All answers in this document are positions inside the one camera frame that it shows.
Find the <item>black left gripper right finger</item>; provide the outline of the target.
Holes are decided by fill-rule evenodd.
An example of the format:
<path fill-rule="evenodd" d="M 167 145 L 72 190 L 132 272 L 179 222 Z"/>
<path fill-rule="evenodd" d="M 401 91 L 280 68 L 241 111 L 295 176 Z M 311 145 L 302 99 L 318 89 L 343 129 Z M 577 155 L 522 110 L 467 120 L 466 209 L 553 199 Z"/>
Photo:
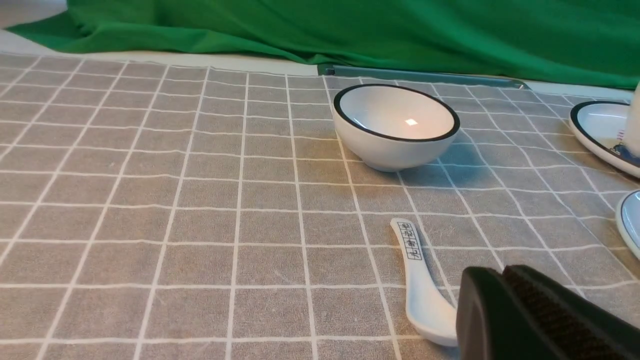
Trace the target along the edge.
<path fill-rule="evenodd" d="M 503 279 L 542 338 L 563 360 L 637 360 L 639 330 L 527 265 Z"/>

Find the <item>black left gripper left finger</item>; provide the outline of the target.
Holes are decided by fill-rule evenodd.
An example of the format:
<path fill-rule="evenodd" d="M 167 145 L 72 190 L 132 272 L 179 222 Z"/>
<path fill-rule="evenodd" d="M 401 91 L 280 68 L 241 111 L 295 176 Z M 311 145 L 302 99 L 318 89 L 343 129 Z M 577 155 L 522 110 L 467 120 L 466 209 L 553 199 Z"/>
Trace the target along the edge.
<path fill-rule="evenodd" d="M 462 271 L 455 331 L 461 360 L 566 358 L 492 268 Z"/>

